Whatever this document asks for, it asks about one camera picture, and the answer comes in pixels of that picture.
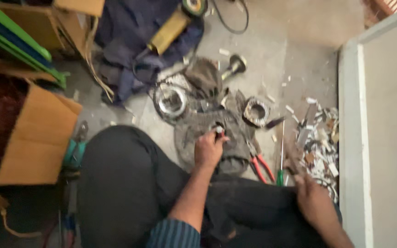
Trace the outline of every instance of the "blue cloth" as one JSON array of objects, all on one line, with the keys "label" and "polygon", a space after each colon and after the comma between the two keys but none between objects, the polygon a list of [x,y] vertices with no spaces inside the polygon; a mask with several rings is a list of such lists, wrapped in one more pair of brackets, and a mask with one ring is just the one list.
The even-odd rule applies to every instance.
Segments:
[{"label": "blue cloth", "polygon": [[151,230],[146,247],[199,248],[200,233],[186,222],[164,219]]},{"label": "blue cloth", "polygon": [[[132,73],[134,58],[171,16],[181,0],[106,0],[95,41],[103,48],[100,75],[107,79],[120,104],[137,91],[149,88]],[[203,20],[193,20],[162,56],[146,58],[153,69],[139,78],[154,78],[161,69],[172,66],[195,47],[203,35]]]}]

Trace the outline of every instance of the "white wall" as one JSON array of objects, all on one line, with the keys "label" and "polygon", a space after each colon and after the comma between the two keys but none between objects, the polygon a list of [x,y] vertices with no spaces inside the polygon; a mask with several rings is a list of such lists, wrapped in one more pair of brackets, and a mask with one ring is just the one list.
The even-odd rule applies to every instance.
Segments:
[{"label": "white wall", "polygon": [[397,27],[363,44],[374,247],[397,247]]},{"label": "white wall", "polygon": [[356,247],[397,248],[397,13],[339,60],[339,206]]}]

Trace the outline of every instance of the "green-handled screwdriver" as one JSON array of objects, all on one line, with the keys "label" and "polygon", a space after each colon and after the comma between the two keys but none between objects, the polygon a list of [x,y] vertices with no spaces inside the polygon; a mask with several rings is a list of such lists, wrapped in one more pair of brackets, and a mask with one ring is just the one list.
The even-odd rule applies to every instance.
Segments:
[{"label": "green-handled screwdriver", "polygon": [[277,177],[277,186],[284,186],[284,179],[283,179],[283,157],[284,157],[284,122],[283,121],[283,136],[281,139],[281,166],[278,170],[278,177]]}]

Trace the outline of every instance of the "pliers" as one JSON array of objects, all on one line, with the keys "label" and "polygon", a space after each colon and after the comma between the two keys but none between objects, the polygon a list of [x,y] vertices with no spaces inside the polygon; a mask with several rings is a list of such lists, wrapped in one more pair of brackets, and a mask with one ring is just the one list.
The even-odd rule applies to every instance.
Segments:
[{"label": "pliers", "polygon": [[252,169],[254,169],[254,172],[257,174],[258,178],[263,183],[267,183],[266,178],[264,178],[264,176],[261,173],[261,169],[260,169],[260,165],[259,165],[259,162],[260,162],[262,164],[263,168],[266,170],[266,172],[269,175],[272,182],[275,182],[275,176],[273,175],[272,171],[270,170],[269,165],[263,159],[263,156],[257,152],[257,149],[251,142],[247,141],[247,146],[249,147],[249,149],[251,151],[251,163],[254,165],[254,167]]}]

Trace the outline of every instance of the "black pants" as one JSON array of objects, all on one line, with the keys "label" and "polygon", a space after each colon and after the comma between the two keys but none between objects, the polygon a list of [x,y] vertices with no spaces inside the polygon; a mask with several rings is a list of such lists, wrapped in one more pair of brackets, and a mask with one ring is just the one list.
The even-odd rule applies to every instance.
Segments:
[{"label": "black pants", "polygon": [[[189,175],[141,130],[110,127],[88,143],[78,190],[82,245],[141,247]],[[214,176],[201,231],[205,247],[325,247],[301,216],[295,189]]]}]

